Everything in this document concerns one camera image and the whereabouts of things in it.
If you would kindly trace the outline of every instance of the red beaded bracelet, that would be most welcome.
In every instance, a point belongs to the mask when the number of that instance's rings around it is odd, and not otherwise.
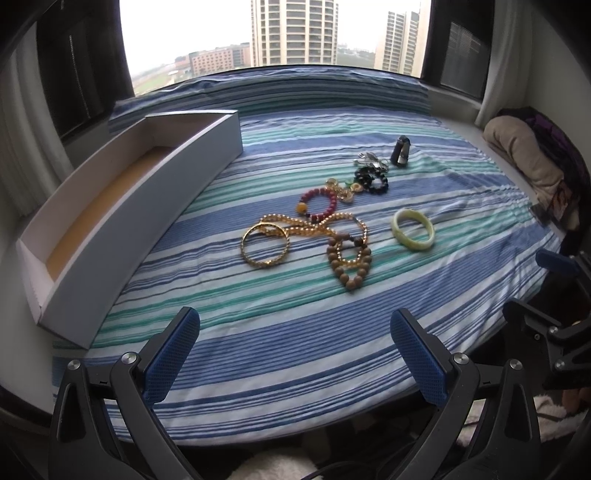
[[[329,207],[322,213],[308,213],[308,206],[306,205],[306,202],[308,202],[308,200],[317,195],[326,195],[330,199]],[[308,217],[310,219],[310,222],[318,223],[335,212],[336,202],[337,196],[336,193],[332,190],[326,189],[324,187],[319,189],[312,189],[301,196],[300,201],[295,207],[295,211],[300,215]]]

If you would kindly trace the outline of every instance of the bolt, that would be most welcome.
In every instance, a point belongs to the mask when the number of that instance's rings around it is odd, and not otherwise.
[[[465,353],[458,352],[453,354],[453,361],[459,365],[466,365],[470,359]]]
[[[523,364],[516,358],[512,358],[511,360],[509,360],[509,366],[513,370],[521,370],[523,368]]]
[[[135,352],[127,352],[121,356],[121,361],[127,365],[134,363],[138,359]]]
[[[68,370],[78,370],[80,368],[80,360],[72,360],[68,364]]]

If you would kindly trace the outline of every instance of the white fluffy fabric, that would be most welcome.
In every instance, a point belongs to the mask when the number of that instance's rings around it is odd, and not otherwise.
[[[228,480],[300,480],[316,470],[302,450],[275,450],[248,459]]]
[[[465,423],[472,423],[480,419],[480,414],[482,414],[484,403],[485,400],[476,400],[472,404],[472,408],[470,409],[470,413],[468,414]],[[575,432],[577,428],[579,428],[579,425],[587,413],[584,411],[573,417],[565,418],[567,411],[564,409],[564,407],[561,405],[555,405],[552,402],[552,399],[547,395],[539,395],[534,397],[534,404],[538,413],[545,413],[547,415],[564,419],[561,421],[553,421],[538,417],[538,424],[540,425],[540,437],[542,442],[557,439],[568,435],[569,433]],[[463,447],[467,447],[472,440],[472,435],[474,435],[476,426],[477,425],[470,425],[462,428],[460,436],[456,440],[457,443]]]

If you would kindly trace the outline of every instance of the black bead bracelet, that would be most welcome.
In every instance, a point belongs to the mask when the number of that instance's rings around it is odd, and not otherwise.
[[[379,179],[382,184],[379,187],[374,187],[375,179]],[[355,180],[365,190],[370,193],[382,194],[388,191],[388,179],[386,175],[372,166],[361,167],[355,171]]]

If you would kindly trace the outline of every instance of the curtain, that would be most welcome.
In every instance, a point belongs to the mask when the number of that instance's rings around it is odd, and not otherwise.
[[[36,25],[0,72],[0,179],[27,215],[73,171],[41,84]]]
[[[501,108],[523,106],[530,72],[531,6],[525,0],[496,0],[491,62],[482,107],[476,117],[480,128]]]

